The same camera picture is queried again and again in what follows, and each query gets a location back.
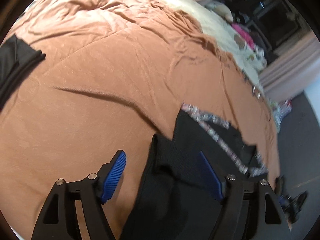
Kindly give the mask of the orange-brown blanket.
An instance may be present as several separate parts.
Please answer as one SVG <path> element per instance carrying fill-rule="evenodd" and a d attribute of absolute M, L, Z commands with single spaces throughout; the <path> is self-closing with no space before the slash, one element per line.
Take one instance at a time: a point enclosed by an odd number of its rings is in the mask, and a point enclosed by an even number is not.
<path fill-rule="evenodd" d="M 171 138 L 182 103 L 231 122 L 280 174 L 268 104 L 199 19 L 159 0 L 36 0 L 11 34 L 46 54 L 1 111 L 1 211 L 30 239 L 54 182 L 127 155 L 104 209 L 119 236 L 156 132 Z"/>

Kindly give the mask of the pink plush toy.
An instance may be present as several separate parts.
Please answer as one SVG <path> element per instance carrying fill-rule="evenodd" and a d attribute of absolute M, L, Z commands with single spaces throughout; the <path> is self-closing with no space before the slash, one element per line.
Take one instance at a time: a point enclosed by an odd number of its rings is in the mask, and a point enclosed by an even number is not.
<path fill-rule="evenodd" d="M 251 38 L 249 32 L 240 24 L 232 23 L 232 28 L 246 41 L 248 46 L 253 50 L 255 48 L 255 43 Z"/>

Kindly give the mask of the stack of folded clothes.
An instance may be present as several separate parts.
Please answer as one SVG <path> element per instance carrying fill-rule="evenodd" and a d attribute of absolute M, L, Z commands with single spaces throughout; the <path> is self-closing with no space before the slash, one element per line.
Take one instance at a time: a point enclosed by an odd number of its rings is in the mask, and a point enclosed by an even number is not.
<path fill-rule="evenodd" d="M 1 45 L 1 108 L 45 58 L 45 53 L 35 50 L 16 35 L 12 35 Z"/>

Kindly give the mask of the black knit garment floral trim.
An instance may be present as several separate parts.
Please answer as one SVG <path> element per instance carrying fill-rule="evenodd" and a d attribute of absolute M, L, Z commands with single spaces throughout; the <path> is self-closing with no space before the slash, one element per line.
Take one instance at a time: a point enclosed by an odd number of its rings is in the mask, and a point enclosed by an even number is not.
<path fill-rule="evenodd" d="M 207 239 L 221 206 L 208 191 L 199 155 L 238 178 L 267 178 L 255 145 L 223 118 L 183 104 L 172 139 L 155 134 L 121 239 Z"/>

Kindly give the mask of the cream plush toy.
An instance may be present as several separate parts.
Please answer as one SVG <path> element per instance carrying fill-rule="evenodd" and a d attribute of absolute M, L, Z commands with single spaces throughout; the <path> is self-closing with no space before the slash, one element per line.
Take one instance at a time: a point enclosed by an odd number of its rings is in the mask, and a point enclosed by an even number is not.
<path fill-rule="evenodd" d="M 218 1 L 211 1 L 205 6 L 208 10 L 213 11 L 225 21 L 232 23 L 234 22 L 234 18 L 231 10 L 223 3 Z"/>

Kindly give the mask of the cream bed sheet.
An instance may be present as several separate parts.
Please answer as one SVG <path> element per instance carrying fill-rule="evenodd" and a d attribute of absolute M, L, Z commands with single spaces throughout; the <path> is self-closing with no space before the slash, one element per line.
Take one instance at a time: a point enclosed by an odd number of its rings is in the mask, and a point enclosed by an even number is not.
<path fill-rule="evenodd" d="M 251 49 L 226 20 L 193 0 L 160 1 L 171 9 L 186 12 L 198 20 L 202 32 L 215 38 L 220 49 L 233 55 L 236 64 L 245 72 L 253 85 L 260 91 L 264 90 L 258 75 L 266 67 L 266 59 L 261 48 Z"/>

